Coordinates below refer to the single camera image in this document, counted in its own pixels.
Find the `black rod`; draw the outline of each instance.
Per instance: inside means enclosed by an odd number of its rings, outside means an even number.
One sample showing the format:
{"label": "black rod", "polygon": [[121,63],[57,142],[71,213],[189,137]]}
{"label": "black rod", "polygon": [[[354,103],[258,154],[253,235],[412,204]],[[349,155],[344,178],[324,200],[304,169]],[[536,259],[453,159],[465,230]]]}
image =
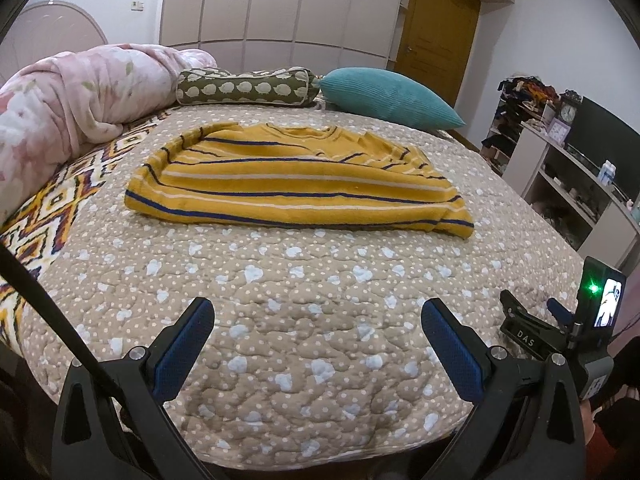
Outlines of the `black rod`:
{"label": "black rod", "polygon": [[124,406],[124,395],[120,387],[102,369],[98,360],[43,286],[31,276],[29,271],[2,243],[0,243],[0,275],[42,316],[42,319],[58,334],[62,342],[105,389],[106,393]]}

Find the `green patterned bolster pillow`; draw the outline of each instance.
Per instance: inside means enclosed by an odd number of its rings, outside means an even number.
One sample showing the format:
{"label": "green patterned bolster pillow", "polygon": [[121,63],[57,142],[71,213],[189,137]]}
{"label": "green patterned bolster pillow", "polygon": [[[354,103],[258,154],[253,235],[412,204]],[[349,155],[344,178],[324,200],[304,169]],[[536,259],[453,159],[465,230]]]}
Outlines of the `green patterned bolster pillow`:
{"label": "green patterned bolster pillow", "polygon": [[191,68],[178,78],[181,105],[255,103],[308,106],[319,92],[318,77],[295,66],[273,71],[231,74],[219,68]]}

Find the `yellow striped sweater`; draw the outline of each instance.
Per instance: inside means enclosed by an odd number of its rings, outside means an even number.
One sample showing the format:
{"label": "yellow striped sweater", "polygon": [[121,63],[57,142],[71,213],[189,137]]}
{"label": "yellow striped sweater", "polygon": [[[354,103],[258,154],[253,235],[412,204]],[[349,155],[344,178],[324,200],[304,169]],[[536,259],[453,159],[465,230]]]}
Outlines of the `yellow striped sweater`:
{"label": "yellow striped sweater", "polygon": [[183,223],[436,230],[463,238],[474,230],[464,200],[421,150],[336,126],[196,128],[136,171],[125,204]]}

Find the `camera screen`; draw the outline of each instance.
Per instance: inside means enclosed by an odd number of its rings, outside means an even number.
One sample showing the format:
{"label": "camera screen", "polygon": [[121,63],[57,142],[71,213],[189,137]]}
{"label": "camera screen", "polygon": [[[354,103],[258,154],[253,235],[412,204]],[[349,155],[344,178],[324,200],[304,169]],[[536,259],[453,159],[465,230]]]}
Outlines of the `camera screen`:
{"label": "camera screen", "polygon": [[607,280],[602,291],[602,300],[600,301],[600,309],[596,316],[594,328],[612,326],[618,308],[618,301],[622,293],[622,283],[615,280]]}

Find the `tv stand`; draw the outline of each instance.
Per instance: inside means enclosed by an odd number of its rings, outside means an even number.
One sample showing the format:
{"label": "tv stand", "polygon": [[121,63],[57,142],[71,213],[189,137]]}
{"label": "tv stand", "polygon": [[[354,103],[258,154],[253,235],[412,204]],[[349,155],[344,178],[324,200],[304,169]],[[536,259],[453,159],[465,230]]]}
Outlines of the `tv stand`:
{"label": "tv stand", "polygon": [[640,260],[640,226],[626,205],[564,147],[522,126],[503,179],[537,212],[559,212],[555,227],[581,257],[592,256],[628,276]]}

